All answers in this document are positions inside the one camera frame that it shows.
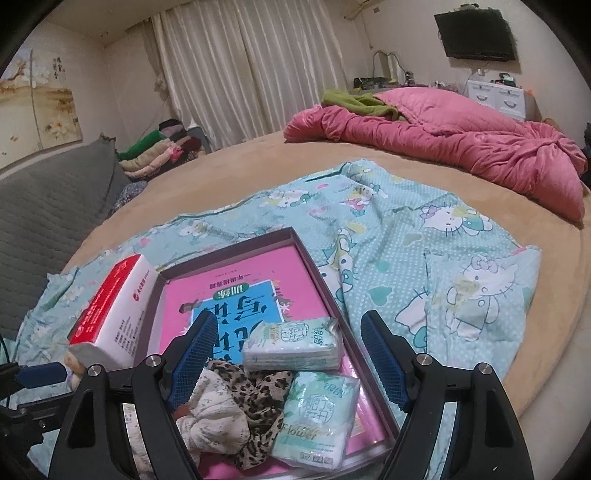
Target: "wet wipes pack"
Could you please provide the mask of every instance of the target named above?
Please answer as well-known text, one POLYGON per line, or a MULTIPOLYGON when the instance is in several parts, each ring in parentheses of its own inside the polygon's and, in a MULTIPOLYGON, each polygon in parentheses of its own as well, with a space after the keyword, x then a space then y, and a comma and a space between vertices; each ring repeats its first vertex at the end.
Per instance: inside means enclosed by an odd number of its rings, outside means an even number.
POLYGON ((291 466, 340 468, 355 422, 361 382, 344 375, 298 372, 271 456, 291 466))
POLYGON ((337 320, 261 322, 242 347, 247 370, 332 370, 344 353, 337 320))

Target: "wall-mounted tv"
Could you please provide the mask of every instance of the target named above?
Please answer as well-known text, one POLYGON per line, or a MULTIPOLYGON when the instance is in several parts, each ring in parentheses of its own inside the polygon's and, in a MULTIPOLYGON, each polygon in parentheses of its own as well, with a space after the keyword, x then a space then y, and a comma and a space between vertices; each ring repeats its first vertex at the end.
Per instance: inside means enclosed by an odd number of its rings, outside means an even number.
POLYGON ((515 60, 511 30, 498 10, 458 10, 435 15, 435 21, 448 57, 515 60))

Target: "gray sofa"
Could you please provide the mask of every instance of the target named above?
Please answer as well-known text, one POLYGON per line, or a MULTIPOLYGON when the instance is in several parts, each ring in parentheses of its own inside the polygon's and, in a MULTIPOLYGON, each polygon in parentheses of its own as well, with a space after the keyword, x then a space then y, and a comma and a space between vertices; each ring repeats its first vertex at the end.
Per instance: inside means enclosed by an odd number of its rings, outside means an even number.
POLYGON ((129 183, 115 140, 41 160, 0 180, 0 333, 14 340, 57 274, 129 183))

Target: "green blanket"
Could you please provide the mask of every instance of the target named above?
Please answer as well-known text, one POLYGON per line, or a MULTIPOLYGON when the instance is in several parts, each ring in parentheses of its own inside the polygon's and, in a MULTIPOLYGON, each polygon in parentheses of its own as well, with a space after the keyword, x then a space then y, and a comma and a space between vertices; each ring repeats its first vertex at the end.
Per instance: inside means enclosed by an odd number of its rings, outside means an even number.
POLYGON ((325 90, 322 97, 322 106, 330 105, 341 106, 349 112, 363 116, 392 115, 393 120, 398 120, 398 117, 401 116, 396 107, 386 105, 371 93, 351 95, 343 90, 325 90))
POLYGON ((153 147, 156 143, 161 140, 164 140, 166 137, 159 131, 154 130, 146 135, 144 138, 139 140, 135 145, 129 148, 124 152, 117 152, 117 157, 119 161, 122 160, 133 160, 136 157, 139 157, 142 153, 144 153, 147 149, 153 147))

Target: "white drawer cabinet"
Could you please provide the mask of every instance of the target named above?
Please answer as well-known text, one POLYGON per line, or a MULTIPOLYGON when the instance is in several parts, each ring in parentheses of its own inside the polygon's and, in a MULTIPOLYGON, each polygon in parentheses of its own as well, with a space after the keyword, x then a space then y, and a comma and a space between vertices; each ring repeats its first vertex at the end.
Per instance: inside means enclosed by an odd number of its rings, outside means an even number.
POLYGON ((533 117, 534 99, 521 88, 468 80, 468 97, 517 121, 533 117))

